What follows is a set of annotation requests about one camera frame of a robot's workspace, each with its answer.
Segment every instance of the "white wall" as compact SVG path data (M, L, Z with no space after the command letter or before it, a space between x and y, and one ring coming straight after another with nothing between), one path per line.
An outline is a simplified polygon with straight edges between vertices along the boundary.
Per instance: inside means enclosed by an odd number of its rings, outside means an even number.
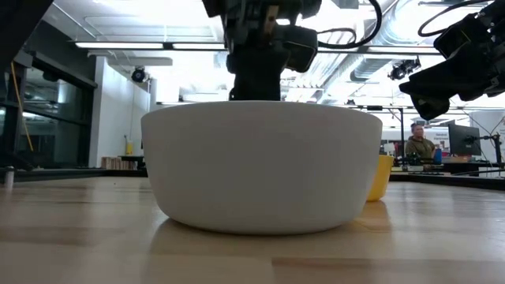
M105 57L96 61L92 136L89 166L100 166L102 157L125 154L125 136L133 142L133 154L140 149L140 119L149 111L151 95L112 69Z
M481 136L489 135L488 132L492 131L492 134L499 134L501 137L502 144L500 149L505 153L505 110L493 110L493 111L474 111L470 114L473 119L470 124L472 127L477 127L480 130ZM481 149L488 158L489 161L496 162L495 148L493 147L490 140L481 140Z

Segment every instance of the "yellow cup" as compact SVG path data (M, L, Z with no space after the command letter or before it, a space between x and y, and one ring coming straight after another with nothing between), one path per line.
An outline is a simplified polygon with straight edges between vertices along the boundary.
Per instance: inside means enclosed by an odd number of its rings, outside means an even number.
M379 156L376 176L373 178L373 185L368 193L367 201L377 201L386 195L387 183L391 174L391 167L395 158L388 155Z

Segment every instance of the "desk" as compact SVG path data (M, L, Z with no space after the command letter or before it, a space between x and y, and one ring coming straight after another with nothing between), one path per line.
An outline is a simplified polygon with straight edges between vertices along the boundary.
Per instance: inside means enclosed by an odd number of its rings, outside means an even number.
M479 171L479 168L489 168L489 167L499 167L497 163L477 163L477 162L467 162L467 163L444 163L443 171L449 172L451 174L460 174L472 171ZM478 177L479 174L471 174L471 176Z
M145 162L143 156L124 155L119 156L119 158L121 158L121 161L137 162L137 170L142 170L145 168Z
M505 279L501 192L390 183L320 234L243 237L180 225L148 179L15 184L0 192L2 283L447 284Z

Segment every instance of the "security camera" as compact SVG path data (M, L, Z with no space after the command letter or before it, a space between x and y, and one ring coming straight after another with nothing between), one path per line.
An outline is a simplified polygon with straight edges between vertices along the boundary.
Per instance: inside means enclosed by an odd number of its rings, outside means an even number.
M149 74L145 72L144 66L135 67L135 71L132 73L132 80L136 83L144 83L149 80Z

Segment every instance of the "computer monitor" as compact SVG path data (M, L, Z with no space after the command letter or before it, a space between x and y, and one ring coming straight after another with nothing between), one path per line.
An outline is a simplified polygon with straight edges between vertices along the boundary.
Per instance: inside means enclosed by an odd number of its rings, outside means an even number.
M449 125L449 145L453 155L482 155L479 129Z

